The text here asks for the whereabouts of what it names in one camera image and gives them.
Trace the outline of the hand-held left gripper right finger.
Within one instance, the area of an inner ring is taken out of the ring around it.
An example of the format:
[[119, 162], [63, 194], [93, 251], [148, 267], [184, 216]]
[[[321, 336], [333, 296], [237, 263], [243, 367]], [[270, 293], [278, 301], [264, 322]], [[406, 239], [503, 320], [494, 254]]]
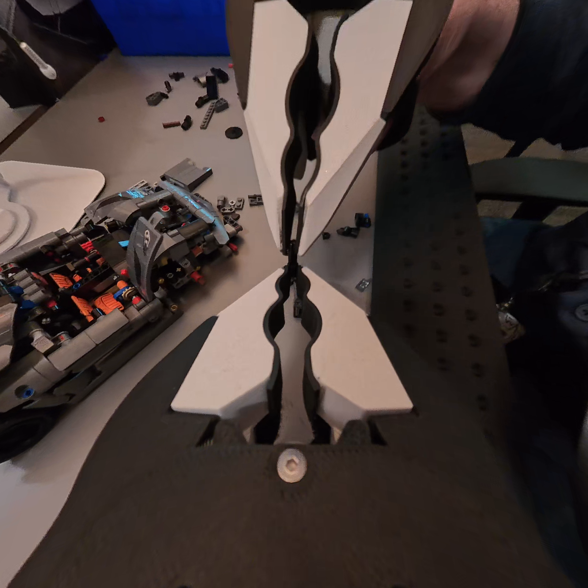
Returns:
[[367, 314], [317, 273], [298, 267], [304, 352], [303, 400], [313, 443], [352, 421], [412, 411], [409, 398]]

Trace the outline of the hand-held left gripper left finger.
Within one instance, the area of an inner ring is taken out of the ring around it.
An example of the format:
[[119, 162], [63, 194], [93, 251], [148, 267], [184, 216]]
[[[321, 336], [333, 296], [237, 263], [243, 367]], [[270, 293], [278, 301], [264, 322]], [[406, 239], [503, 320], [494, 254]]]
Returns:
[[171, 403], [180, 413], [217, 416], [275, 443], [282, 410], [276, 335], [285, 325], [288, 271], [281, 268], [219, 313]]

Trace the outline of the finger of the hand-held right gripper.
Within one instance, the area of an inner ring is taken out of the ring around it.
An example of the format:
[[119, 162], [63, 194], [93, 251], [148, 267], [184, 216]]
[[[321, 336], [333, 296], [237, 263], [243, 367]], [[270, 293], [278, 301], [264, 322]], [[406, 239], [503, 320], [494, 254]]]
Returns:
[[288, 255], [305, 107], [297, 77], [312, 48], [308, 19], [290, 1], [226, 1], [226, 36], [269, 228]]
[[336, 31], [335, 100], [318, 131], [313, 177], [302, 197], [298, 254], [305, 255], [333, 218], [392, 111], [428, 57], [452, 1], [368, 1]]

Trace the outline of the black lego connector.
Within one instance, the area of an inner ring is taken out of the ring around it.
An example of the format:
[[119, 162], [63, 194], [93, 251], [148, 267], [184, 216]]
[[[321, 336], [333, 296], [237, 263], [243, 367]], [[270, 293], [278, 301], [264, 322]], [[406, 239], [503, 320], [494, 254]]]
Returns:
[[293, 317], [300, 319], [302, 317], [303, 302], [299, 295], [298, 287], [298, 245], [295, 240], [291, 240], [288, 246], [288, 264], [286, 274], [290, 282], [290, 288], [293, 288]]

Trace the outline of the lego car model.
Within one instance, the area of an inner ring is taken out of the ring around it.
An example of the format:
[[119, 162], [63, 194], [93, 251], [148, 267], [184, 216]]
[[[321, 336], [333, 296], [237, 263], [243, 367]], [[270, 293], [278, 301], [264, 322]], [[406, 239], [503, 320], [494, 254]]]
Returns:
[[1, 254], [1, 462], [36, 445], [182, 311], [135, 286], [117, 221], [47, 233]]

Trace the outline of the person's right forearm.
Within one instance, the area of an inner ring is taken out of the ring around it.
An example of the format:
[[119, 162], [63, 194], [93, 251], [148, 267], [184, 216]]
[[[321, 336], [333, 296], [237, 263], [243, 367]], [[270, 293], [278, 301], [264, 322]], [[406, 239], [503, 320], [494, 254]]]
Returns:
[[511, 40], [475, 101], [446, 115], [502, 139], [587, 148], [587, 1], [521, 1]]

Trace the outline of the scattered dark lego pieces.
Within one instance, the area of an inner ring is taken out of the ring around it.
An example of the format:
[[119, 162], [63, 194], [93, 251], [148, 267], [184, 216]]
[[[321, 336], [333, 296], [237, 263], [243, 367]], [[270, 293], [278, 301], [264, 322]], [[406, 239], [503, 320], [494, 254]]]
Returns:
[[[185, 78], [185, 74], [180, 71], [174, 71], [168, 74], [168, 78], [164, 82], [164, 91], [155, 91], [146, 96], [145, 101], [148, 106], [156, 107], [163, 100], [168, 99], [173, 91], [173, 86], [170, 81], [179, 82]], [[225, 98], [220, 96], [219, 85], [227, 84], [229, 80], [230, 77], [227, 71], [217, 67], [211, 67], [203, 75], [196, 75], [193, 78], [193, 81], [205, 90], [205, 93], [195, 101], [196, 108], [207, 107], [200, 129], [207, 129], [214, 114], [228, 109], [229, 103]]]

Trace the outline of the dark grey lego panel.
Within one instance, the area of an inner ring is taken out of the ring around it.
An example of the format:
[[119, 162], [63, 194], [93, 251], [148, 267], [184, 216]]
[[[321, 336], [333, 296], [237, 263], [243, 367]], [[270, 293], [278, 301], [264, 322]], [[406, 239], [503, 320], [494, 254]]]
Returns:
[[160, 176], [167, 181], [189, 192], [194, 192], [206, 179], [212, 176], [212, 168], [200, 168], [189, 158], [184, 159]]

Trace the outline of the grey lego car section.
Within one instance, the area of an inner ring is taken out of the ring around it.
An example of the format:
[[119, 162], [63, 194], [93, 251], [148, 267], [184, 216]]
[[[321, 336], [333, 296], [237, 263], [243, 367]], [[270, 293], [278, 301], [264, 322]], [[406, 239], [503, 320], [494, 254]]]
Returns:
[[128, 241], [130, 281], [148, 302], [188, 283], [203, 285], [202, 264], [238, 251], [237, 212], [223, 215], [201, 195], [167, 181], [136, 185], [84, 209], [115, 242]]

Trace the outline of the person's right hand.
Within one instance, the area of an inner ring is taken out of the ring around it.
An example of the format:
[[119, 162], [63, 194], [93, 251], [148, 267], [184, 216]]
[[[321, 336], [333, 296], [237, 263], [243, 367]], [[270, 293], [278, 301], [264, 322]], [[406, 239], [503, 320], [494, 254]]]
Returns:
[[418, 102], [434, 114], [472, 104], [513, 34], [520, 1], [454, 1], [419, 78]]

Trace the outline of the black perforated board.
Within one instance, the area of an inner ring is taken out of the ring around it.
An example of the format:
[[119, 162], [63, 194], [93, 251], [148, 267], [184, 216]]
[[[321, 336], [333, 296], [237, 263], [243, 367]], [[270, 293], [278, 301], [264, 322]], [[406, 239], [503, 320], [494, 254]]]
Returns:
[[462, 132], [417, 107], [378, 156], [372, 318], [506, 450], [511, 387]]

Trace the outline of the blue storage bin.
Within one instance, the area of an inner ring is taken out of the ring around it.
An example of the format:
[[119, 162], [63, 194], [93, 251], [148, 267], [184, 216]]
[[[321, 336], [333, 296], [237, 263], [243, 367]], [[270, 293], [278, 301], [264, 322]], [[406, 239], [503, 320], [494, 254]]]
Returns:
[[92, 1], [125, 56], [227, 56], [224, 1]]

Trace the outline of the white book stand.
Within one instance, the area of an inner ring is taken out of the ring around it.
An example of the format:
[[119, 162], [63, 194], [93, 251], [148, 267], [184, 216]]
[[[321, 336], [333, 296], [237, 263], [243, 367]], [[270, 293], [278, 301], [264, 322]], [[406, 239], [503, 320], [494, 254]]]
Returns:
[[[30, 90], [32, 101], [40, 100], [33, 122], [58, 101], [58, 71], [4, 28], [1, 40], [17, 66], [13, 79]], [[50, 230], [73, 228], [104, 186], [104, 175], [94, 169], [1, 160], [1, 253]]]

